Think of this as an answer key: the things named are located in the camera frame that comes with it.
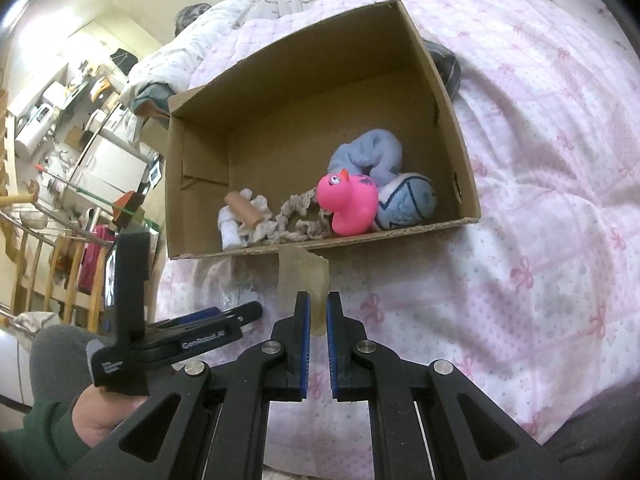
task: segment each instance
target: gray pants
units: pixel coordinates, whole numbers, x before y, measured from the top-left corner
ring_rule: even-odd
[[[95,338],[87,330],[66,325],[52,326],[37,336],[31,349],[31,387],[36,400],[71,404],[91,384],[85,347]],[[583,406],[545,448],[576,480],[604,480],[638,426],[640,382],[635,382]]]
[[[33,398],[69,404],[90,384],[86,344],[100,338],[77,326],[56,325],[40,332],[33,341],[29,361]]]

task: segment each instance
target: hand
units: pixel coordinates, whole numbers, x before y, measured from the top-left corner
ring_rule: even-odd
[[[105,392],[92,384],[78,397],[71,422],[80,439],[95,447],[145,400],[146,397]]]

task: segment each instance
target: pink bedspread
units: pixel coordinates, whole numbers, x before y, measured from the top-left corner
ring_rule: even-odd
[[[373,1],[327,0],[230,30],[191,85]],[[403,1],[426,38],[460,56],[454,105],[482,221],[329,251],[332,289],[370,338],[405,359],[451,360],[544,442],[585,401],[640,372],[640,75],[624,45],[553,1]],[[226,260],[169,263],[160,316],[210,306],[229,272]],[[207,356],[212,364],[268,338],[281,316],[274,258],[246,258],[235,272],[254,284],[266,317]],[[271,407],[265,462],[372,478],[367,407],[332,402],[324,338],[313,339],[310,366],[309,399]]]

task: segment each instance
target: green sleeve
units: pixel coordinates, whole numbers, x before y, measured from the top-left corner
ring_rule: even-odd
[[[21,430],[0,434],[33,480],[57,480],[80,460],[89,446],[76,434],[71,408],[58,402],[36,402]]]

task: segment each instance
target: toilet paper roll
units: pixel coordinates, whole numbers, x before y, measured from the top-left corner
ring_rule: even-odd
[[[250,229],[253,229],[264,220],[260,210],[237,191],[232,191],[225,196],[225,203],[234,215],[236,215],[236,219],[247,225]]]

